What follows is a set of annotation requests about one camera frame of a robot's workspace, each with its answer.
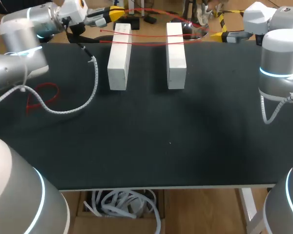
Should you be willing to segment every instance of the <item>red marking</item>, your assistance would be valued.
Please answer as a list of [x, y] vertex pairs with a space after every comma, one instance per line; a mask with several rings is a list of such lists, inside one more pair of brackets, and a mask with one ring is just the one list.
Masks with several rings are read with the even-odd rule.
[[[38, 92], [39, 89], [41, 89], [43, 87], [46, 87], [46, 86], [55, 87], [57, 89], [57, 92], [56, 92], [56, 94], [51, 99], [45, 101], [45, 104], [54, 101], [58, 97], [58, 94], [59, 94], [59, 88], [58, 88], [58, 86], [56, 84], [50, 83], [50, 82], [39, 84], [39, 85], [37, 85], [34, 88], [34, 90]], [[31, 105], [29, 104], [29, 100], [30, 100], [31, 95], [32, 95], [31, 93], [28, 94], [27, 105], [26, 105], [26, 115], [28, 115], [29, 109], [34, 109], [34, 108], [38, 108], [38, 107], [41, 106], [40, 103], [38, 103], [38, 104], [31, 104]]]

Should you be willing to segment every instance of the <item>cable bundle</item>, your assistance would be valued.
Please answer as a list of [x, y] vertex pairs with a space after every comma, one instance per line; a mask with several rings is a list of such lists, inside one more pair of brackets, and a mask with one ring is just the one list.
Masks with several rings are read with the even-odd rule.
[[[156, 196], [152, 190], [148, 191], [152, 193], [153, 201], [145, 195], [132, 190], [113, 190], [104, 196], [100, 202], [102, 190], [92, 191], [91, 206], [86, 201], [84, 201], [84, 205], [97, 217], [140, 218], [145, 211], [148, 213], [154, 211], [157, 223], [155, 234], [159, 234], [161, 231], [161, 219], [156, 207]], [[140, 206], [139, 209], [130, 213], [128, 208], [134, 201], [139, 201]], [[150, 210], [147, 208], [147, 203], [152, 207]]]

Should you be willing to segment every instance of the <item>black device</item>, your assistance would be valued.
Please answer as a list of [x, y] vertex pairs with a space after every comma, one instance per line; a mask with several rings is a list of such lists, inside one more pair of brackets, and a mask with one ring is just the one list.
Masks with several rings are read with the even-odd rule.
[[113, 30], [115, 30], [115, 25], [117, 23], [130, 23], [132, 30], [140, 29], [140, 18], [137, 16], [125, 16], [119, 18], [119, 20], [114, 22]]

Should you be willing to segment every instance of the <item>white table leg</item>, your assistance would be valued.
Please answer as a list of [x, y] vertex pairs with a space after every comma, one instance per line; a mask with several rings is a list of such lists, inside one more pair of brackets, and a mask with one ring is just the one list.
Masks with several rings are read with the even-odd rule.
[[257, 212], [250, 188], [239, 189], [239, 193], [247, 224], [247, 234], [260, 234], [265, 228], [263, 212]]
[[145, 10], [144, 10], [144, 7], [145, 7], [145, 0], [141, 0], [141, 7], [143, 8], [143, 9], [141, 10], [141, 15], [142, 15], [142, 16], [145, 16]]
[[134, 9], [134, 8], [135, 8], [134, 0], [128, 0], [128, 9], [130, 10], [129, 14], [131, 14], [131, 15], [135, 14], [134, 10], [131, 11], [131, 9]]

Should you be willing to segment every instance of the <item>black cable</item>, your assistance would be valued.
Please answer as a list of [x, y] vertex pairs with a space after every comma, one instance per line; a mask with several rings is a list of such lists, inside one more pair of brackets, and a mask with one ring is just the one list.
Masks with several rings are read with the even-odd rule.
[[270, 1], [273, 5], [275, 5], [276, 7], [278, 7], [278, 8], [280, 8], [280, 6], [278, 6], [277, 4], [275, 4], [273, 1], [271, 1], [271, 0], [268, 0], [268, 1]]

